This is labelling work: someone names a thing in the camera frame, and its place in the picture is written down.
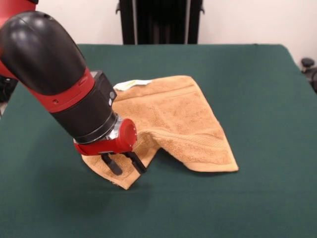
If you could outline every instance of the white wall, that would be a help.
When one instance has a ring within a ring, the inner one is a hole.
[[[122,44],[118,0],[40,0],[77,43]],[[277,43],[317,61],[317,0],[204,0],[199,44]]]

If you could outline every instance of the towel tag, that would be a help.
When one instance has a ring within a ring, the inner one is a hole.
[[[133,86],[136,85],[147,85],[149,83],[151,83],[152,80],[139,80],[139,79],[135,79],[135,80],[130,80],[130,81],[126,81],[123,83],[117,83],[113,88],[119,91],[126,91],[129,88],[132,88]]]

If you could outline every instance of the brown towel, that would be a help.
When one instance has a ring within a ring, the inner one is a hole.
[[[221,125],[191,77],[158,78],[117,94],[113,110],[135,122],[138,140],[133,150],[146,167],[157,150],[163,148],[193,171],[238,170]],[[100,156],[82,158],[94,172],[124,189],[129,189],[140,176],[123,155],[111,155],[123,170],[119,176],[109,170]]]

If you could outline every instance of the red robot arm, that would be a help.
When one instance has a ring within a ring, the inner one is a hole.
[[[72,136],[79,153],[101,155],[116,175],[122,170],[108,155],[123,154],[144,173],[132,152],[135,124],[112,110],[116,92],[105,74],[88,69],[66,30],[48,14],[34,11],[35,2],[18,2],[0,0],[0,75],[22,83]]]
[[[10,17],[18,13],[35,11],[37,3],[38,0],[0,0],[0,27],[2,27]],[[15,78],[15,76],[1,62],[0,75],[7,78]]]

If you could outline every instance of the green table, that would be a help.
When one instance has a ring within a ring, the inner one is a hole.
[[[0,121],[1,238],[317,236],[317,100],[286,48],[80,48],[113,84],[192,76],[240,170],[196,173],[161,150],[125,191],[83,163],[19,84]]]

